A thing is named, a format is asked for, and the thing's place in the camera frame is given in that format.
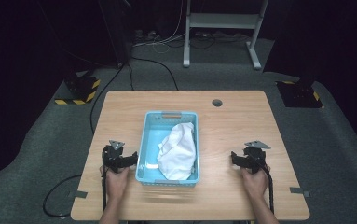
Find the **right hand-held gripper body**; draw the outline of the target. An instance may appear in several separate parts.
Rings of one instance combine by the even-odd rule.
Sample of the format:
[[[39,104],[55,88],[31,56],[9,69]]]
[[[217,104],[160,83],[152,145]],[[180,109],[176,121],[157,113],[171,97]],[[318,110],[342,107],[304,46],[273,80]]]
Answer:
[[[244,155],[250,161],[251,173],[255,174],[266,167],[266,149],[270,147],[259,140],[247,142],[245,146]]]

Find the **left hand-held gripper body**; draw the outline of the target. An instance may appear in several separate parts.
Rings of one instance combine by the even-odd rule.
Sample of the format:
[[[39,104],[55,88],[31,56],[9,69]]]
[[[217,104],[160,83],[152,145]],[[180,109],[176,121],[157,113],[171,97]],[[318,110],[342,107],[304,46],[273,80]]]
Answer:
[[[122,157],[123,147],[123,142],[110,140],[109,145],[106,145],[103,149],[103,165],[116,174],[125,166],[126,159]]]

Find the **grey tape strip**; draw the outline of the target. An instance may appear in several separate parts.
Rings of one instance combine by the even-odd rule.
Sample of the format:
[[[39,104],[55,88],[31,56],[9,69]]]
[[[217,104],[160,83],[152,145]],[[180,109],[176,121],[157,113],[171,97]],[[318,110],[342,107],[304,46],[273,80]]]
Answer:
[[[305,198],[309,198],[310,197],[310,192],[307,191],[307,190],[303,190],[302,188],[290,187],[290,192],[294,193],[294,194],[301,194]]]
[[[67,197],[86,199],[87,195],[88,193],[86,191],[76,190],[76,191],[69,191]]]

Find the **person's left hand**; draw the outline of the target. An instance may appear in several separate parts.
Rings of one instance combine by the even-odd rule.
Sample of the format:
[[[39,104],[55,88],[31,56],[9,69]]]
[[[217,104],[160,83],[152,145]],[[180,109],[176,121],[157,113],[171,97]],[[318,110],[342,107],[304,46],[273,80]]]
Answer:
[[[108,170],[105,166],[100,168],[102,175],[106,177],[106,193],[109,201],[120,201],[123,198],[127,182],[129,168],[123,168],[119,173]]]

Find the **person's right hand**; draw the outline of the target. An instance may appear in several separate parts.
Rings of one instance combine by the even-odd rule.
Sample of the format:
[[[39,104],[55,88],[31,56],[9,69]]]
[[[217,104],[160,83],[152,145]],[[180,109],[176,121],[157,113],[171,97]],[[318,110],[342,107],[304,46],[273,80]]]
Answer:
[[[245,168],[241,168],[240,172],[243,178],[243,186],[249,198],[252,201],[263,200],[268,187],[268,177],[265,172],[258,171],[255,174],[251,174]]]

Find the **black yellow striped block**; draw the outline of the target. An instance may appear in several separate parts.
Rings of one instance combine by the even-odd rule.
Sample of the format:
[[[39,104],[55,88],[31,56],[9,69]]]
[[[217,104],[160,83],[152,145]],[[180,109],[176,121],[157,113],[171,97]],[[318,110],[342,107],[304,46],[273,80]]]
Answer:
[[[277,81],[276,85],[286,107],[323,107],[319,94],[311,86],[302,86],[293,81]]]
[[[54,102],[57,105],[85,105],[94,98],[100,85],[96,77],[66,79],[58,88]]]

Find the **light blue plastic basket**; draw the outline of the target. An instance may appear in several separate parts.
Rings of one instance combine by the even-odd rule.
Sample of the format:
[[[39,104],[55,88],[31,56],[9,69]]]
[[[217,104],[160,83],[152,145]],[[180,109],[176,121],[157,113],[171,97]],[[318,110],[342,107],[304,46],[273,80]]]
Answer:
[[[170,134],[173,126],[192,122],[194,125],[194,142],[196,159],[191,176],[187,180],[167,180],[158,169],[158,144]],[[148,111],[144,117],[143,135],[140,144],[136,179],[143,185],[195,187],[199,182],[199,132],[198,115],[195,112]]]

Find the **white cloth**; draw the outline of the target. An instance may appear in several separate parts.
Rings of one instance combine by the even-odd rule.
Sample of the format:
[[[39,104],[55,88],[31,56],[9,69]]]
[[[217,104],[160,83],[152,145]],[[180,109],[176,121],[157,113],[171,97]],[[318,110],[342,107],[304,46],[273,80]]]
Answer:
[[[158,169],[167,180],[187,180],[191,176],[196,159],[192,122],[173,126],[158,148]]]

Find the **white metal stand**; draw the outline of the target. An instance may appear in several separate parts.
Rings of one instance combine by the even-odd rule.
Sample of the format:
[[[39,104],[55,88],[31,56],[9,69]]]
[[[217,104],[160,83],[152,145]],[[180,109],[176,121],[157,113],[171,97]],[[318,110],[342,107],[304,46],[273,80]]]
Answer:
[[[246,43],[252,64],[255,70],[260,70],[262,65],[255,51],[255,44],[265,17],[269,0],[262,0],[258,14],[218,14],[194,13],[191,11],[191,0],[186,0],[185,14],[185,44],[183,54],[183,67],[190,66],[190,29],[191,28],[222,28],[252,30],[253,35]]]

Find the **dark upright stand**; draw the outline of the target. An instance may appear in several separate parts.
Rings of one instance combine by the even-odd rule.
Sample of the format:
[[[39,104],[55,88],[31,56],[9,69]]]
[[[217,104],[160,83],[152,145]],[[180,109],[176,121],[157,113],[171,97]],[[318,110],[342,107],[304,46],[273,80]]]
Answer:
[[[127,0],[98,0],[103,21],[106,26],[114,63],[121,67],[130,58],[133,32],[129,26],[129,14],[132,10]]]

